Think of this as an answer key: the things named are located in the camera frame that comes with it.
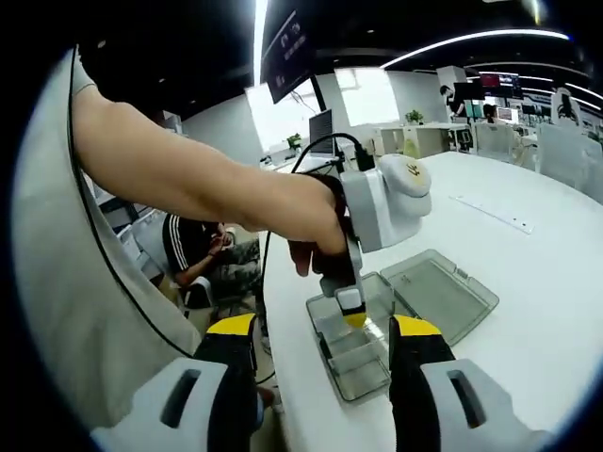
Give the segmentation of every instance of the television screen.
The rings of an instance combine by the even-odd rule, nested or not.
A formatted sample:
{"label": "television screen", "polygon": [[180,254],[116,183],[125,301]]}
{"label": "television screen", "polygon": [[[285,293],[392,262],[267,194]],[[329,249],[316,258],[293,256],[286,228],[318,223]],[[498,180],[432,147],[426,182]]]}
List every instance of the television screen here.
{"label": "television screen", "polygon": [[505,108],[505,107],[498,107],[497,108],[497,115],[500,119],[502,120],[507,120],[510,121],[513,119],[513,115],[511,114],[511,109],[510,108]]}
{"label": "television screen", "polygon": [[520,100],[524,97],[517,75],[483,73],[480,80],[486,96]]}
{"label": "television screen", "polygon": [[262,74],[275,104],[311,75],[312,56],[305,28],[293,11],[262,58]]}
{"label": "television screen", "polygon": [[480,74],[481,85],[485,88],[497,88],[500,86],[500,77],[497,73]]}
{"label": "television screen", "polygon": [[480,83],[455,83],[454,97],[463,101],[483,101],[483,88]]}

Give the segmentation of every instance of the ceiling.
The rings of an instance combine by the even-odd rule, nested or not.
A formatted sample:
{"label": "ceiling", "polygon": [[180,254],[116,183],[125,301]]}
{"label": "ceiling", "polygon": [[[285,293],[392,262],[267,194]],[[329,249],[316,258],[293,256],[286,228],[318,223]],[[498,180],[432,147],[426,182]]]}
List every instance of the ceiling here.
{"label": "ceiling", "polygon": [[[578,19],[573,9],[539,1],[541,25],[569,32],[574,41],[498,37],[457,42],[388,70],[498,62],[474,69],[561,79],[602,92],[595,64],[582,50],[598,42],[598,37],[590,40],[584,26],[573,26]],[[264,48],[293,10],[316,49],[315,73],[379,66],[405,52],[477,31],[535,27],[520,1],[463,0],[462,4],[459,8],[459,2],[449,0],[269,0]],[[254,0],[108,0],[94,9],[93,20],[90,17],[80,31],[82,60],[109,99],[129,102],[149,116],[165,109],[185,119],[252,85],[254,8]],[[550,89],[541,81],[523,80],[522,85]],[[577,97],[603,107],[588,93]]]}

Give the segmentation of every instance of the potted plant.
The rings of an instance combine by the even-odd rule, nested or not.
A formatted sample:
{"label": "potted plant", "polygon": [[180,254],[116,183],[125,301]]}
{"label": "potted plant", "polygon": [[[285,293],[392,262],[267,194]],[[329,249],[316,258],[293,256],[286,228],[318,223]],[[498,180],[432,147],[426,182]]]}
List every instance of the potted plant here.
{"label": "potted plant", "polygon": [[418,124],[420,122],[423,122],[423,115],[421,115],[416,110],[409,111],[408,113],[406,113],[406,115],[404,115],[404,118],[406,118],[406,121],[409,124]]}
{"label": "potted plant", "polygon": [[289,144],[289,149],[298,149],[302,146],[302,137],[300,134],[295,134],[287,138],[286,142]]}

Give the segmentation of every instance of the white wall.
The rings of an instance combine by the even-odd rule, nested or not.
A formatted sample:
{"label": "white wall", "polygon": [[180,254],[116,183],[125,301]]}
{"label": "white wall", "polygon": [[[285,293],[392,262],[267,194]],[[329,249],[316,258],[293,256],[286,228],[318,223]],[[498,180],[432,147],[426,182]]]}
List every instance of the white wall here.
{"label": "white wall", "polygon": [[383,124],[364,124],[350,126],[346,107],[337,78],[334,73],[320,75],[318,83],[324,96],[324,102],[333,111],[333,127],[337,132],[354,135],[365,144],[374,137],[375,127],[396,125],[405,122],[404,115],[412,109],[418,110],[425,117],[424,122],[448,122],[446,106],[440,97],[440,84],[437,75],[430,73],[387,72],[389,81],[396,97],[399,121]]}
{"label": "white wall", "polygon": [[237,162],[257,166],[264,156],[245,95],[212,106],[182,125],[188,137],[213,146]]}
{"label": "white wall", "polygon": [[440,96],[440,82],[437,75],[395,71],[388,74],[396,96],[400,121],[406,122],[404,115],[415,109],[423,115],[425,123],[448,122],[446,104]]}
{"label": "white wall", "polygon": [[[366,144],[374,137],[375,126],[404,123],[404,115],[412,109],[422,113],[425,122],[448,120],[446,107],[439,94],[437,75],[401,72],[388,72],[388,75],[396,97],[399,121],[354,127],[350,126],[335,74],[328,73],[318,77],[325,104],[333,111],[335,131],[352,134],[361,143]],[[257,165],[264,155],[245,95],[213,106],[189,118],[183,122],[183,129],[189,137],[207,143],[241,163]],[[346,140],[341,140],[340,144],[348,143]]]}

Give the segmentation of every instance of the hand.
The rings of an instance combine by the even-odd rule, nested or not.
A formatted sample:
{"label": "hand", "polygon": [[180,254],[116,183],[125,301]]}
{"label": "hand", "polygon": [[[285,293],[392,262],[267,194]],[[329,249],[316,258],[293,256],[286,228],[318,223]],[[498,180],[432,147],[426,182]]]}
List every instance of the hand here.
{"label": "hand", "polygon": [[302,176],[302,193],[295,193],[296,208],[284,218],[284,237],[289,238],[289,251],[300,276],[307,276],[310,266],[315,273],[330,273],[348,263],[346,238],[339,224],[345,206],[336,205],[334,193],[321,181]]}
{"label": "hand", "polygon": [[224,233],[222,237],[224,238],[224,247],[230,247],[233,243],[233,237],[228,233]]}
{"label": "hand", "polygon": [[222,235],[218,235],[211,239],[209,242],[209,254],[217,254],[220,252],[222,247],[224,246],[224,237]]}

